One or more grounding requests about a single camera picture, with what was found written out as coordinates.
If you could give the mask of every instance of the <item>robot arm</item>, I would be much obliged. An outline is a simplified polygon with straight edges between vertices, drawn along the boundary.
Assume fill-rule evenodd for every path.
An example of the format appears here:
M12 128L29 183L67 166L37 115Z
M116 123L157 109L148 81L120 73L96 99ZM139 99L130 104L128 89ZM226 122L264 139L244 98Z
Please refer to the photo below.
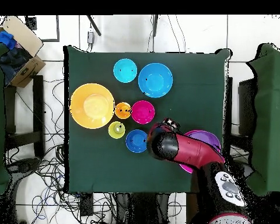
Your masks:
M208 143L185 136L167 118L150 129L148 152L156 159L190 166L197 171L204 224L250 224L238 186L224 166L224 158Z

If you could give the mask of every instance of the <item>purple bowl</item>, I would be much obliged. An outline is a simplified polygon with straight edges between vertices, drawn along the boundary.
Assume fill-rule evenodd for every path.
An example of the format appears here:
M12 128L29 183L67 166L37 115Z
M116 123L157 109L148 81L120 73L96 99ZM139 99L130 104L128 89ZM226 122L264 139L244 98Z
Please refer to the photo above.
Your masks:
M199 129L199 130L188 131L187 133L185 133L185 135L212 145L218 152L220 152L220 150L221 150L220 141L213 133ZM184 164L180 164L180 166L182 169L184 169L188 173L193 172L192 168L190 168Z

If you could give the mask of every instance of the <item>white tile floor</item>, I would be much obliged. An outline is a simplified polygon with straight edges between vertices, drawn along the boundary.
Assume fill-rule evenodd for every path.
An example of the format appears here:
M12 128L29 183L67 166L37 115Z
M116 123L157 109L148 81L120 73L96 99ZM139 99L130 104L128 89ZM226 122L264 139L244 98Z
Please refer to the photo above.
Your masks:
M169 15L174 33L179 43L181 51L184 51L183 35L179 29L175 15ZM185 36L185 49L192 53L214 53L220 48L230 48L233 51L231 63L229 64L229 76L233 77L233 107L232 107L232 132L238 132L239 115L238 115L238 96L237 87L240 81L253 77L252 71L245 64L246 61L252 60L256 54L256 50L261 43L274 43L280 48L280 15L177 15L180 27ZM113 15L113 16L93 16L102 35L99 37L94 33L93 52L146 52L147 49L152 51L152 41L149 43L149 35L152 31L150 15ZM55 28L54 18L39 18L39 27L42 26ZM45 102L53 109L53 115L49 107L45 107L45 126L48 130L46 133L54 133L54 123L51 118L56 121L62 113L61 104L54 98L52 89L63 79L62 60L64 58L62 46L72 45L86 50L88 47L87 35L90 30L90 22L86 16L59 16L59 43L45 43L38 56L46 61L46 66L39 73L44 76L45 82ZM45 37L41 30L37 35L42 39ZM160 15L157 26L157 35L155 37L155 52L163 53L165 51L178 51L176 39L170 27L167 15ZM30 83L24 89L18 89L28 106L33 109L32 101L32 85ZM64 102L64 86L63 83L56 86L54 90L55 96ZM20 98L16 99L16 126L17 133L31 131L33 114L24 105ZM64 116L58 120L58 126L64 127ZM54 136L54 142L61 144L62 138ZM46 142L46 148L52 146L52 140ZM20 152L16 155L17 159L33 157L33 146L26 145L20 148ZM41 195L46 189L46 185L38 175L31 175L24 179L17 192L17 212L19 219L25 219L31 223L36 214L39 199L32 199ZM99 199L101 195L95 195L95 199ZM171 204L169 206L169 216L175 215L181 211L176 218L170 217L171 224L186 224L186 195L177 194L177 202L181 207ZM174 194L170 196L170 202L174 201ZM96 202L98 210L101 210L103 200ZM34 224L78 224L71 212L65 209L58 211L56 218L54 214L58 210L58 205L45 206L45 211L41 214L47 214L44 219L37 219ZM110 221L110 214L106 213L106 219Z

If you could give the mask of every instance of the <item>blue bowl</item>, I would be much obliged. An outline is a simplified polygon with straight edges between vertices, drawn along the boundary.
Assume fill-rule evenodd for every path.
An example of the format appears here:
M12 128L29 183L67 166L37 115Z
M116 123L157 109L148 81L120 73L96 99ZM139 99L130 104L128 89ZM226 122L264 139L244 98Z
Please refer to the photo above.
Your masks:
M153 63L145 66L139 74L141 91L149 97L164 96L172 87L173 77L170 69L163 64Z
M134 153L141 153L146 150L147 134L140 129L131 131L125 139L128 149Z
M132 60L124 58L116 62L113 74L120 82L131 82L137 76L137 66Z

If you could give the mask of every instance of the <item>magenta bowl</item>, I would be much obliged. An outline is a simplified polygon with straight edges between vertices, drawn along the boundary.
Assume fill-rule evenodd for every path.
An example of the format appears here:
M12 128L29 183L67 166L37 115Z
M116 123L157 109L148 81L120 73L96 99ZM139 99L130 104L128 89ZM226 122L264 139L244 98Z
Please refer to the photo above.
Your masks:
M150 102L140 100L132 106L131 116L138 124L147 124L155 116L155 108Z

